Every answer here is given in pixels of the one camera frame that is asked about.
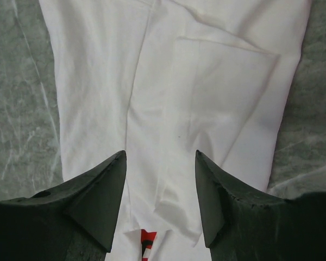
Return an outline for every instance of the marble table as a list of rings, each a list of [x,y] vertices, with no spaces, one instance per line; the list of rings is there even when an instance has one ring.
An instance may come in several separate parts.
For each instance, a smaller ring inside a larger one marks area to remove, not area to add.
[[[0,200],[62,183],[54,60],[38,0],[0,0]],[[326,190],[326,0],[313,0],[269,193]]]

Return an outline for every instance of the folded cloth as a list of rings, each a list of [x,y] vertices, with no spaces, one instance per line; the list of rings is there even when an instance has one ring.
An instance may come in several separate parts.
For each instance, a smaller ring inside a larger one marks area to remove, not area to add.
[[[106,259],[140,260],[145,229],[157,232],[149,261],[211,260],[195,151],[266,190],[310,0],[40,5],[55,59],[64,180],[127,151]]]

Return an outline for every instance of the red object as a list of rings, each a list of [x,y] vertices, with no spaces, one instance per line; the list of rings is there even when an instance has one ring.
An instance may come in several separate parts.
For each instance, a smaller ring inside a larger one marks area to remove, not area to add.
[[[142,261],[148,261],[156,235],[157,232],[147,232],[144,229],[141,230]]]

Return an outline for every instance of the white cloth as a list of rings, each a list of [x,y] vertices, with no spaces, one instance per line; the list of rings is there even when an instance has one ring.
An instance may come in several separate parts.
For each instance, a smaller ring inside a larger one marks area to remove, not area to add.
[[[201,150],[267,188],[310,0],[40,0],[51,36],[64,180],[127,151],[112,253],[211,260],[195,184]]]

